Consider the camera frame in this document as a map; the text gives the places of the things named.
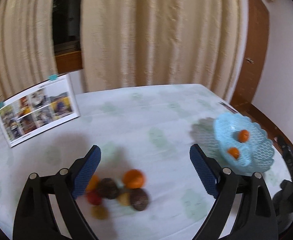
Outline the red cherry tomato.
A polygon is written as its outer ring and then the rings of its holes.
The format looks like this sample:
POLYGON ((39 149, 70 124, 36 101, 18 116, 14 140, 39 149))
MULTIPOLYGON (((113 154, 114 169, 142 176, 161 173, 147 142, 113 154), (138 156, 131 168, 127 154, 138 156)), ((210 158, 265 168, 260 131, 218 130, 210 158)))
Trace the red cherry tomato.
POLYGON ((99 206, 102 204, 102 198, 97 193, 96 190, 92 190, 92 191, 86 193, 86 198, 87 198, 87 201, 92 205, 99 206))

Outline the photo collage card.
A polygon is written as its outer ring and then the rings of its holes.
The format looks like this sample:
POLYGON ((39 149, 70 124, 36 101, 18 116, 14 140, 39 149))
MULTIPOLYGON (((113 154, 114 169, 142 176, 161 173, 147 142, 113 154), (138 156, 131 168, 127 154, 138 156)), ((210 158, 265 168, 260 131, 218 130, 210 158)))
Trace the photo collage card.
POLYGON ((10 148, 80 116, 68 74, 25 89, 4 104, 0 128, 10 148))

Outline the teal binder clip right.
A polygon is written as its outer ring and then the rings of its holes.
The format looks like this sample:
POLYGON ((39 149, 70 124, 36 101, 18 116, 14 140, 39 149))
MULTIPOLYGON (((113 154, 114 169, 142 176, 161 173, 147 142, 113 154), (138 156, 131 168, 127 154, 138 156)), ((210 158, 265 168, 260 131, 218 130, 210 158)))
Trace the teal binder clip right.
POLYGON ((54 80, 56 80, 58 78, 58 75, 57 74, 53 74, 53 75, 50 75, 49 77, 48 77, 48 80, 49 81, 54 81, 54 80))

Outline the white green patterned bedsheet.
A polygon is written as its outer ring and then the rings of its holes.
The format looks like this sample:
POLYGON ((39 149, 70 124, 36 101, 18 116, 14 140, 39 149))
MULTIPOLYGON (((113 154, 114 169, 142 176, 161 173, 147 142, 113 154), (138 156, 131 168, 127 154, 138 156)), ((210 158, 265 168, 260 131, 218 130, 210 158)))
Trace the white green patterned bedsheet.
MULTIPOLYGON (((76 119, 49 129, 10 148, 0 128, 0 228, 13 238, 14 219, 30 174, 51 176, 70 168, 97 145, 101 160, 94 172, 100 181, 112 178, 119 195, 131 192, 122 182, 132 169, 140 170, 149 196, 144 211, 102 198, 108 219, 91 215, 86 192, 76 199, 97 239, 194 239, 215 199, 193 167, 189 151, 198 144, 204 154, 228 167, 214 136, 214 120, 231 113, 221 98, 202 85, 161 85, 121 88, 75 95, 76 119)), ((283 180, 290 180, 281 154, 274 148, 274 163, 260 173, 271 198, 283 180)), ((228 235, 237 216, 237 195, 221 238, 228 235)), ((49 195, 57 226, 69 239, 56 197, 49 195)))

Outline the light blue lattice fruit basket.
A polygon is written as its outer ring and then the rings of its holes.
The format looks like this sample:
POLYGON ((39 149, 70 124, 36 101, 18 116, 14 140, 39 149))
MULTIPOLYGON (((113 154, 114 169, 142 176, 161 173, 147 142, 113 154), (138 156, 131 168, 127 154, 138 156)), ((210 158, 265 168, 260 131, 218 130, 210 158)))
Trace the light blue lattice fruit basket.
POLYGON ((226 112, 214 120, 213 129, 220 154, 239 173, 263 173, 273 165, 273 143, 249 117, 226 112))

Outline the yellow round fruit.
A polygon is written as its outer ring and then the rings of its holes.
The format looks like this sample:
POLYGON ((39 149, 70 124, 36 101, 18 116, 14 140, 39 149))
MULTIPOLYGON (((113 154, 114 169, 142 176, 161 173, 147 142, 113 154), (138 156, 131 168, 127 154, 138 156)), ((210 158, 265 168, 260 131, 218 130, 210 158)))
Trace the yellow round fruit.
POLYGON ((124 192, 121 193, 118 197, 117 197, 117 201, 119 202, 119 204, 121 206, 130 206, 130 193, 129 192, 124 192))
POLYGON ((105 220, 108 219, 108 210, 102 205, 94 205, 91 208, 91 215, 95 219, 105 220))

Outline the beige curtain panel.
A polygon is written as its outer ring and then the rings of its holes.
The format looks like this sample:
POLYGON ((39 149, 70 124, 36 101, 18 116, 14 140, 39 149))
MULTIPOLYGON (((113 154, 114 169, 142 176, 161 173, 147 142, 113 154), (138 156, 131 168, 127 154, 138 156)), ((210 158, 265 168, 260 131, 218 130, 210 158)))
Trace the beige curtain panel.
POLYGON ((53 0, 0 0, 0 102, 57 73, 53 0))
POLYGON ((81 0, 86 89, 196 83, 230 100, 240 0, 81 0))

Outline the dark brown passion fruit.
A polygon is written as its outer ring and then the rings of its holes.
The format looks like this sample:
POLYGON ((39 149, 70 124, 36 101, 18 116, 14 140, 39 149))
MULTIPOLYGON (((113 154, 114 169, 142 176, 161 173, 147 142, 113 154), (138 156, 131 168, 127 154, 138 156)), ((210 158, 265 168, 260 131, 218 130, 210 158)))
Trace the dark brown passion fruit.
POLYGON ((117 184, 112 178, 104 178, 97 183, 96 191, 101 198, 110 200, 117 198, 120 193, 117 184))

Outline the brown wooden door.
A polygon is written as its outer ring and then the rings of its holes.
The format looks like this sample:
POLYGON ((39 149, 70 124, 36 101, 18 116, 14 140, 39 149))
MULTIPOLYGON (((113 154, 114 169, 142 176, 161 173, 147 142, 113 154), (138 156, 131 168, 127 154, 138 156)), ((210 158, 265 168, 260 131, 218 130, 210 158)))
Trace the brown wooden door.
POLYGON ((248 0, 248 26, 244 59, 231 105, 248 109, 264 68, 269 39, 269 11, 262 0, 248 0))

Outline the beige curtain right panel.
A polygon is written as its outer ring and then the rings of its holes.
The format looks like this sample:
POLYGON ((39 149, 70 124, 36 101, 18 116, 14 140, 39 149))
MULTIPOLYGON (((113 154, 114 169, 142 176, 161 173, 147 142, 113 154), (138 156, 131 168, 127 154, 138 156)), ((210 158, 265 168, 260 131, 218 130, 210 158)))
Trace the beige curtain right panel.
POLYGON ((196 83, 230 100, 240 0, 81 0, 86 89, 196 83))

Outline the beige curtain left panel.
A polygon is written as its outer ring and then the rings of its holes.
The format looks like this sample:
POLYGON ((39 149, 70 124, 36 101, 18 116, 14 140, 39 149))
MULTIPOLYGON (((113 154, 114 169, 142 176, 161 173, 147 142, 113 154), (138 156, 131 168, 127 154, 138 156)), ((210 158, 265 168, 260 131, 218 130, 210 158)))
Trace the beige curtain left panel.
POLYGON ((57 73, 53 0, 0 0, 0 102, 57 73))

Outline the orange tangerine in basket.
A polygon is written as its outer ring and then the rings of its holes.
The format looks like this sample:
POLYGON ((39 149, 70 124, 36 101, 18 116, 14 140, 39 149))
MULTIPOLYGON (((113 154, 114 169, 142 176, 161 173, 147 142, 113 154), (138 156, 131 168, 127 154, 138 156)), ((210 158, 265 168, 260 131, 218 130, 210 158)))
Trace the orange tangerine in basket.
POLYGON ((238 133, 238 141, 241 143, 245 143, 249 140, 250 138, 250 133, 248 130, 243 129, 241 131, 239 131, 238 133))

